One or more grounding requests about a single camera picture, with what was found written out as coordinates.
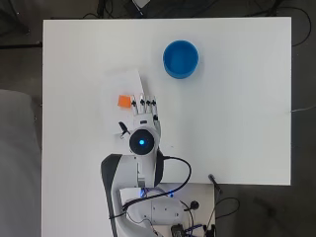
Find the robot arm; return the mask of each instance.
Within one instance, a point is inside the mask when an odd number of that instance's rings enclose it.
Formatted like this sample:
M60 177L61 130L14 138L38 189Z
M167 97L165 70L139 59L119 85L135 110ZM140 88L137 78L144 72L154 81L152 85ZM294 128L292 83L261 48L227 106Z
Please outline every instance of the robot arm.
M128 140L130 155L112 154L102 162L102 178L106 190L111 226L114 236L119 228L130 237L157 237L151 229L130 222L122 208L119 190L126 188L153 188L163 173L164 157L159 151L160 123L155 100L140 97L139 112L134 97L134 131L123 129L122 138Z

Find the blue bowl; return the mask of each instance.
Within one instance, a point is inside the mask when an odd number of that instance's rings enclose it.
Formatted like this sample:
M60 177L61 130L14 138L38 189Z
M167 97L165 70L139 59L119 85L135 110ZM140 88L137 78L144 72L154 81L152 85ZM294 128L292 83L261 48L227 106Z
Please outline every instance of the blue bowl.
M177 40L167 46L163 60L165 69L170 76L184 79L196 70L198 51L190 42Z

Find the white paper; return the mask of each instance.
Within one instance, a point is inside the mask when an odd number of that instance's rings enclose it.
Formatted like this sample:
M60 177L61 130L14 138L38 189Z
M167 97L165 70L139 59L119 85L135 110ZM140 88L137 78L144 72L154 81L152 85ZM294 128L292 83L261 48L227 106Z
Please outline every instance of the white paper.
M121 133L119 121L122 121L128 129L133 127L133 114L131 109L123 109L118 106L119 95L135 95L143 93L140 76L137 69L106 75L102 88L103 115L105 126L112 134Z

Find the wire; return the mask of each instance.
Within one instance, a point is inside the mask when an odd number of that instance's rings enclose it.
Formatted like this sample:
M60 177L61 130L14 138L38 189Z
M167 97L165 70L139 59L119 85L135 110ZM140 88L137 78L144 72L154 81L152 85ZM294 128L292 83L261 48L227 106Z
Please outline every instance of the wire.
M18 48L34 48L42 47L42 42L35 44L14 44L14 45L0 45L0 49L18 49Z
M307 108L302 108L302 109L293 110L293 111L291 111L291 112L292 112L292 113L295 113L295 112L303 112L303 111L309 111L309 110L312 110L312 109L316 109L316 105L311 106L311 107L307 107Z
M200 10L200 11L194 13L194 14L191 16L191 18L194 18L194 17L196 17L196 16L198 16L198 15L200 15L200 14L206 12L209 8L211 8L215 3L219 2L219 1L220 1L220 0L214 0L213 2L211 2L211 3L210 3L207 7L205 7L204 9L202 9L202 10Z
M166 193L163 193L163 194L159 194L159 195L155 195L155 196L151 196L151 197L144 197L144 198L138 198L138 199L134 199L134 200L131 200L129 202L127 202L123 207L123 211L127 211L127 209L133 205L133 204L136 204L136 203L139 203L141 201L145 201L145 200L148 200L148 199L153 199L153 198L158 198L158 197L162 197L162 196L167 196L167 195L170 195L170 194L173 194L175 193L176 191L179 191L181 188L184 187L184 185L186 185L191 177L191 173L192 173L192 168L191 168L191 165L185 161L184 159L181 159L181 158L178 158L178 157L170 157L170 156L165 156L164 157L164 160L179 160L179 161L182 161L184 163L186 163L186 165L188 166L189 168L189 174L188 174L188 177L187 179L179 186L177 187L176 189L172 190L172 191L168 191Z
M308 40L308 38L310 37L311 33L312 33L312 21L311 21L309 15L308 15L308 13L304 9L297 8L297 7L279 7L279 9L293 9L293 10L297 10L297 11L300 11L300 12L305 14L305 16L307 17L308 23L309 23L308 34L306 35L306 37L302 41L300 41L298 43L295 43L293 45L293 47L299 46L299 45L303 44L304 42L306 42Z
M210 214L209 220L208 220L208 222L207 222L206 229L205 229L205 232L204 232L204 236L206 235L206 232L207 232L207 230L208 230L208 227L209 227L209 223L210 223L210 221L211 221L211 218L212 218L213 215L214 215L214 212L215 212L215 209L216 209L216 206L217 206L217 202L218 202L219 196L220 196L220 193L217 193L217 197L216 197L216 200L215 200L215 205L214 205L213 211L212 211L211 214Z
M300 41L300 42L298 42L298 43L295 43L295 44L293 44L292 46L293 46L293 47L296 47L296 46L299 46L299 45L303 44L304 42L306 42L306 41L309 39L309 37L310 37L310 35L311 35L311 33L312 33L312 21L311 21L309 15L308 15L308 13L307 13L304 9L297 8L297 7L277 7L276 9L292 9L292 10L300 11L300 12L302 12L302 13L305 14L305 16L306 16L306 18L307 18L307 20L308 20L308 24L309 24L308 33L307 33L306 37L305 37L302 41ZM271 11L271 10L260 11L260 12L257 12L257 13L253 13L253 14L246 15L246 16L244 16L244 17L256 17L256 16L260 16L260 15L265 14L265 13L267 14L267 13L269 13L270 11Z
M125 214L126 214L126 212L123 212L123 213L118 214L118 215L110 216L109 219L115 219L115 218L118 218L118 217L123 216Z
M254 2L255 2L255 4L257 5L257 7L258 7L260 10L264 10L264 9L262 8L262 6L260 6L260 4L257 2L257 0L254 0Z
M236 213L238 210L239 210L239 207L240 207L240 200L238 199L238 198L236 198L236 197L227 197L227 198L224 198L224 199L222 199L222 200L220 200L217 204L216 204L216 206L218 206L220 203L222 203L223 201L226 201L226 200L230 200L230 199L233 199L233 200L236 200L237 201L237 207L236 207L236 209L234 209L233 211L231 211L231 212L229 212L229 213L227 213L227 214L223 214L223 215L219 215L219 216L217 216L215 219L220 219L220 218L222 218L222 217L226 217L226 216L228 216L228 215L231 215L231 214L233 214L233 213Z
M135 220L133 220L133 219L130 217L130 215L129 215L128 212L126 212L126 214L128 215L129 219L130 219L132 222L134 222L135 224L141 224L142 222L144 222L145 220L147 220L147 221L150 223L151 227L154 228L152 222L150 221L150 219L144 218L144 219L142 219L141 221L135 221Z
M190 237L193 235L193 233L194 233L194 226L195 226L195 221L194 221L194 216L192 215L192 212L191 212L191 210L190 210L190 208L189 208L189 206L188 205L186 205L183 201L181 201L180 200L180 203L182 203L186 208L187 208L187 210L188 210L188 212L189 212L189 214L190 214L190 216L191 216L191 233L190 233Z
M94 13L87 13L86 15L84 15L82 18L83 19L85 19L86 17L88 17L88 16L93 16L93 17L95 17L95 18L98 18L99 19L99 17L96 15L96 14L94 14Z

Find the orange object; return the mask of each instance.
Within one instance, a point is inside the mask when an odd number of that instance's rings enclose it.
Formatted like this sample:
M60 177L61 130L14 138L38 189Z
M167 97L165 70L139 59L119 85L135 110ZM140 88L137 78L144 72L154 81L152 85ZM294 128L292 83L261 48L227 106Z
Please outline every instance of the orange object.
M122 108L130 108L130 96L119 95L118 106Z

